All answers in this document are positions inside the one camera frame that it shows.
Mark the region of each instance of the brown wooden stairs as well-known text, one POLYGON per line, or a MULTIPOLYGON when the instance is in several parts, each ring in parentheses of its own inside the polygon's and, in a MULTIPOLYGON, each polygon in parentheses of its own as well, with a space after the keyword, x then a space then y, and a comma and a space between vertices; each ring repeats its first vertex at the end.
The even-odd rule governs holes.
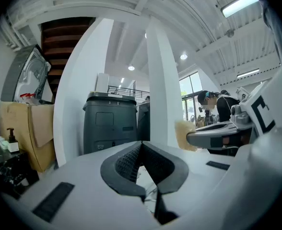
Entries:
POLYGON ((75 17, 42 24, 41 46, 45 58, 51 64, 47 80, 54 97, 73 49, 94 21, 95 18, 91 17, 75 17))

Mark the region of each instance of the railing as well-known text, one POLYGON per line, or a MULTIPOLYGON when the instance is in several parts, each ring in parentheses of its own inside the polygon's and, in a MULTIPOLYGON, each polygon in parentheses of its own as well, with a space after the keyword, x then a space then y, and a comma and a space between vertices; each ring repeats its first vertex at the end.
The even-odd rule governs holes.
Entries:
POLYGON ((126 95, 126 96, 133 96, 136 98, 136 102, 144 102, 145 98, 150 95, 149 92, 141 91, 141 90, 133 90, 133 89, 126 89, 126 88, 119 88, 115 86, 108 86, 109 94, 119 94, 119 95, 126 95))

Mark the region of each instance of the bottle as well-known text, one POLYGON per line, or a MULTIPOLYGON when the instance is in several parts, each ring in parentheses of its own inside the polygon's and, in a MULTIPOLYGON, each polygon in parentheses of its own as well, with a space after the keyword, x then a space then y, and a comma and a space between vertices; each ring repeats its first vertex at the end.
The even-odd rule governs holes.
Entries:
POLYGON ((7 128, 7 130, 10 130, 9 145, 8 145, 9 152, 19 151, 18 142, 15 139, 15 136, 13 135, 14 128, 7 128))

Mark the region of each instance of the brown box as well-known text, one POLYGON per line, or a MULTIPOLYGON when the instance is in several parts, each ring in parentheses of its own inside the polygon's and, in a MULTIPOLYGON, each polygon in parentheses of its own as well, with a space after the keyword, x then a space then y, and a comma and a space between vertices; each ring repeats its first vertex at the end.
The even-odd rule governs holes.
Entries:
POLYGON ((14 128, 19 149, 28 153, 31 167, 43 172, 55 160, 53 140, 54 105, 0 103, 0 135, 9 139, 14 128))

